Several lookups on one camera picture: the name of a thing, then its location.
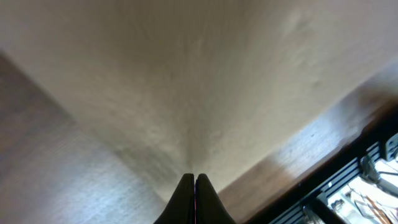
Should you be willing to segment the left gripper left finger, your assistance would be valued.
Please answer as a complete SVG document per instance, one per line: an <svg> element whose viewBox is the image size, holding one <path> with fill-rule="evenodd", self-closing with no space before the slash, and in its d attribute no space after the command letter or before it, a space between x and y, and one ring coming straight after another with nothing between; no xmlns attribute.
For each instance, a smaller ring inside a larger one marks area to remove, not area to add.
<svg viewBox="0 0 398 224"><path fill-rule="evenodd" d="M194 224L195 184L193 174L184 174L180 179L164 211L154 224Z"/></svg>

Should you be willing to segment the cardboard box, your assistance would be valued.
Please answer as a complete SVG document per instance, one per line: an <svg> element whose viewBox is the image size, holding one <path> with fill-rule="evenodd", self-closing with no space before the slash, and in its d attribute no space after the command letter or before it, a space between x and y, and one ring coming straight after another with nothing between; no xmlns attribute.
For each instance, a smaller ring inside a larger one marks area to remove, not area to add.
<svg viewBox="0 0 398 224"><path fill-rule="evenodd" d="M397 60L396 1L2 1L1 50L164 200L216 189Z"/></svg>

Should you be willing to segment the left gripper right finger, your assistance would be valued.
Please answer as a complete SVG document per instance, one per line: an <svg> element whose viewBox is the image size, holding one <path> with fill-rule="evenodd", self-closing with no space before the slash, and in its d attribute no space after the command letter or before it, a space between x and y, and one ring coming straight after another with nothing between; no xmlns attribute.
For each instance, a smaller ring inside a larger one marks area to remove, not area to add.
<svg viewBox="0 0 398 224"><path fill-rule="evenodd" d="M195 182L196 224L236 224L222 204L206 174Z"/></svg>

